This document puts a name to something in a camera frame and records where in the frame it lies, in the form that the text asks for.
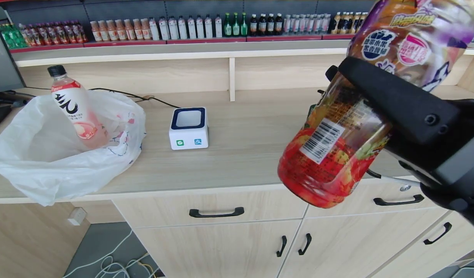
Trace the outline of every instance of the cabinet door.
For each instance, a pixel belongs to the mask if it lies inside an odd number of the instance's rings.
[[[305,219],[279,278],[365,278],[445,211],[430,208]],[[307,234],[311,240],[306,248]]]
[[[472,250],[474,226],[457,212],[452,212],[380,267],[373,277],[426,278]]]
[[[275,278],[300,220],[134,229],[167,278]],[[277,251],[287,244],[281,257]]]

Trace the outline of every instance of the barcode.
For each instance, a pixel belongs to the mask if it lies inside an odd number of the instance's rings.
[[[345,128],[324,118],[308,141],[300,148],[301,153],[320,164]]]

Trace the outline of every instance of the gray floor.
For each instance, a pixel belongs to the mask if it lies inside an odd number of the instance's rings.
[[[78,251],[76,251],[66,274],[69,274],[76,267],[84,264],[92,263],[104,255],[110,253],[131,231],[127,223],[108,223],[108,224],[94,224],[91,225],[86,232],[83,241],[81,242]],[[137,239],[133,233],[121,246],[113,253],[113,261],[126,266],[132,259],[138,259],[146,253],[146,249]],[[142,261],[144,264],[149,264],[155,270],[156,264],[150,256],[145,257]],[[79,269],[68,278],[94,278],[100,272],[101,261],[91,266]],[[113,270],[119,269],[118,266],[113,266]],[[132,266],[128,269],[131,278],[147,278],[148,273],[139,265]],[[106,274],[103,278],[111,278],[113,275]]]

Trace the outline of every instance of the black cabinet handle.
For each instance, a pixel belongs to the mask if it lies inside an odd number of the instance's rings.
[[[395,203],[389,203],[385,202],[385,200],[381,198],[374,198],[373,201],[376,205],[378,206],[398,206],[398,205],[408,205],[408,204],[417,204],[422,202],[424,200],[424,196],[421,194],[414,195],[414,200],[413,201],[407,201],[407,202],[395,202]]]
[[[239,216],[244,214],[244,208],[243,207],[237,207],[235,208],[233,213],[228,213],[228,214],[208,214],[208,215],[202,215],[200,213],[200,210],[198,209],[190,209],[189,210],[189,216],[194,217],[194,218],[214,218],[214,217],[230,217],[230,216]]]
[[[307,240],[307,242],[306,242],[306,247],[304,247],[304,250],[299,249],[299,256],[302,256],[302,255],[304,255],[304,253],[306,253],[307,248],[309,247],[309,244],[311,244],[311,240],[312,240],[312,239],[313,239],[313,238],[311,237],[311,234],[307,233],[307,234],[306,234],[306,240]]]
[[[285,250],[285,245],[287,245],[287,237],[281,236],[281,250],[276,252],[277,257],[281,257],[283,250]]]
[[[438,236],[437,239],[435,239],[434,241],[430,241],[429,239],[425,239],[424,240],[424,244],[425,245],[429,245],[429,244],[433,244],[435,243],[436,241],[438,241],[439,239],[441,239],[445,234],[447,234],[451,229],[452,229],[452,224],[450,224],[449,222],[446,222],[443,227],[445,227],[445,231],[441,234],[441,236]]]

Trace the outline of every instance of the black bottle cap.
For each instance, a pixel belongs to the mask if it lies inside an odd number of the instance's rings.
[[[63,65],[51,66],[48,67],[47,70],[51,77],[61,76],[67,73]]]

